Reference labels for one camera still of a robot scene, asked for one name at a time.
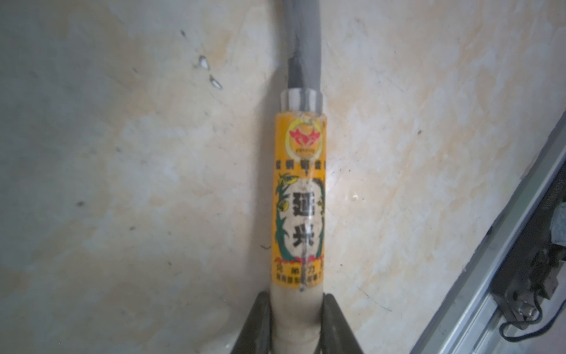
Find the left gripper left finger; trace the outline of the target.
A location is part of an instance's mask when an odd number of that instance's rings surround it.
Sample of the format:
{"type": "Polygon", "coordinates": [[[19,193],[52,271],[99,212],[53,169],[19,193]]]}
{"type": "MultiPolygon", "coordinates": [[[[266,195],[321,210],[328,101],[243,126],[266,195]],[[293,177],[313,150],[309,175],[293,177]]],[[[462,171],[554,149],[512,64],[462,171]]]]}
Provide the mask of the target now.
{"type": "Polygon", "coordinates": [[[271,304],[266,291],[258,293],[231,354],[269,354],[271,350],[271,304]]]}

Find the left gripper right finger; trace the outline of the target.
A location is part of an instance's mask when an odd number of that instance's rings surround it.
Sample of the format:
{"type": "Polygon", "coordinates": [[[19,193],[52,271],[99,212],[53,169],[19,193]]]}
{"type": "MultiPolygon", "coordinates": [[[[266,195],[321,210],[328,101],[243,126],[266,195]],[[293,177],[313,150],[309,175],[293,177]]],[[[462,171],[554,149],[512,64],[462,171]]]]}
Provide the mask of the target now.
{"type": "Polygon", "coordinates": [[[363,354],[336,298],[325,294],[321,312],[321,353],[363,354]]]}

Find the sickle wooden handle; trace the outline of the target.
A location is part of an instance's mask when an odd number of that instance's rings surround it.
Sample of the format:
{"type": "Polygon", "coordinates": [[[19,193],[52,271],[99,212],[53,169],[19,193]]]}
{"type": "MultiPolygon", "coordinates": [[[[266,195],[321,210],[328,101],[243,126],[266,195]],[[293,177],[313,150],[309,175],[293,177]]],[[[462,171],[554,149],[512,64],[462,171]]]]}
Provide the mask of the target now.
{"type": "Polygon", "coordinates": [[[287,87],[275,119],[273,353],[318,353],[324,298],[327,117],[319,1],[284,1],[287,87]]]}

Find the aluminium rail frame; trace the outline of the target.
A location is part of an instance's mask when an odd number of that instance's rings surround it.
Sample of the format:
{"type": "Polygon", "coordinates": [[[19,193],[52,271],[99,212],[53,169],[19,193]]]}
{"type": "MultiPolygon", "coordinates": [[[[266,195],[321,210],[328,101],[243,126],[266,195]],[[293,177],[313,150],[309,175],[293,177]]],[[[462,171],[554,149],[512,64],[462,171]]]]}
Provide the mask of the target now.
{"type": "Polygon", "coordinates": [[[565,351],[563,119],[413,351],[565,351]]]}

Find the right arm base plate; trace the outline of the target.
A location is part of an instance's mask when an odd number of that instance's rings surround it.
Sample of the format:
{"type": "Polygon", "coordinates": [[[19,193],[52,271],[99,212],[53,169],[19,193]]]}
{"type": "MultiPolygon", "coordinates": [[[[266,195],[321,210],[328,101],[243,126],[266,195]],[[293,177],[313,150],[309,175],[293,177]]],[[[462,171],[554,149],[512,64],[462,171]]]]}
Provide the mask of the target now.
{"type": "Polygon", "coordinates": [[[490,285],[508,325],[525,330],[538,323],[540,300],[551,299],[565,247],[552,240],[554,215],[565,203],[565,168],[561,168],[490,285]]]}

